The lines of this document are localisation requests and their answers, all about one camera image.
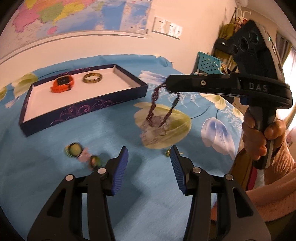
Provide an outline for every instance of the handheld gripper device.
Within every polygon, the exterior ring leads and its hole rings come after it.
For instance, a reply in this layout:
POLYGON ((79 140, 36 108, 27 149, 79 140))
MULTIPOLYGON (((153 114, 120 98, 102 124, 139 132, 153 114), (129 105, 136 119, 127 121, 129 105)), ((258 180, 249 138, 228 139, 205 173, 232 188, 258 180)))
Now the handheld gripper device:
POLYGON ((27 241, 87 241, 82 234, 82 194, 87 193, 90 240, 114 241, 106 196, 121 188, 128 149, 89 176, 67 175, 48 199, 28 234, 27 241))
POLYGON ((264 220, 231 174, 209 175, 182 157, 176 146, 170 149, 170 159, 179 189, 192 196, 183 241, 209 240, 211 193, 217 194, 217 236, 210 241, 271 241, 264 220))
MULTIPOLYGON (((227 41, 227 49, 239 73, 170 75, 166 79, 166 88, 175 93, 238 96, 242 105, 249 106, 256 121, 255 128, 264 132, 275 120, 277 109, 292 107, 292 93, 290 86, 285 83, 276 47, 265 28, 250 20, 227 41)), ((265 169, 270 166, 273 146, 273 140, 267 140, 267 154, 253 161, 255 168, 265 169)))

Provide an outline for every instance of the bed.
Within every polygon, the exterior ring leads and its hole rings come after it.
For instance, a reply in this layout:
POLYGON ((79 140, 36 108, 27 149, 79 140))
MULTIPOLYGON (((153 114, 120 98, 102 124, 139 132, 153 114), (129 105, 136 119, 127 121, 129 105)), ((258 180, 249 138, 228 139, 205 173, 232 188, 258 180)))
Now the bed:
MULTIPOLYGON (((120 192, 108 197, 115 237, 120 241, 182 240, 191 197, 178 189, 165 152, 176 145, 212 175, 223 176, 234 162, 242 133, 242 114, 220 96, 182 93, 176 106, 180 125, 170 138, 145 145, 138 127, 148 112, 153 89, 170 74, 181 74, 163 57, 146 55, 95 56, 67 61, 33 71, 46 77, 89 66, 117 64, 147 83, 144 98, 81 115, 25 137, 18 125, 25 95, 15 99, 14 87, 0 101, 0 206, 26 239, 39 211, 68 174, 90 174, 87 165, 64 153, 66 145, 79 142, 97 154, 103 164, 122 146, 129 163, 120 192)), ((161 90, 156 111, 166 112, 174 94, 161 90)), ((87 234, 86 197, 83 198, 83 232, 87 234)))

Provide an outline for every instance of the text das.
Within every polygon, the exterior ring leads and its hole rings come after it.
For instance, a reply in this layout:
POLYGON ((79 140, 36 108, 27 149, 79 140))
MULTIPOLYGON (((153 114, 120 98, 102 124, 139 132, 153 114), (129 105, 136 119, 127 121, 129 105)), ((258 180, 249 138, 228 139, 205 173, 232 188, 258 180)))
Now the text das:
POLYGON ((250 90, 262 91, 262 92, 268 92, 268 86, 267 85, 254 84, 252 82, 249 83, 249 89, 250 90))

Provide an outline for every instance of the world map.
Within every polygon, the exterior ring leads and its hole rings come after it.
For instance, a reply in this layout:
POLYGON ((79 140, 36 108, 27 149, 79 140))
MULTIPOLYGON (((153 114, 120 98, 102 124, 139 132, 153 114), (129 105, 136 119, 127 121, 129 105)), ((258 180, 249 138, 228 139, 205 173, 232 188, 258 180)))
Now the world map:
POLYGON ((85 31, 145 34, 152 0, 25 0, 0 36, 0 59, 40 39, 85 31))

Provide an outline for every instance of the light switch panel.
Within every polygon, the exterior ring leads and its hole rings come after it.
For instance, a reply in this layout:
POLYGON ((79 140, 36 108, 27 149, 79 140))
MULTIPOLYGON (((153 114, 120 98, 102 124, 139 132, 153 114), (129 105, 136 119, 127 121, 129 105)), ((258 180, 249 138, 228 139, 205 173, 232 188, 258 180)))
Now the light switch panel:
POLYGON ((164 34, 165 33, 165 26, 166 26, 166 20, 159 18, 159 17, 155 17, 153 31, 164 34))
POLYGON ((180 39, 182 27, 163 18, 155 17, 152 31, 180 39))

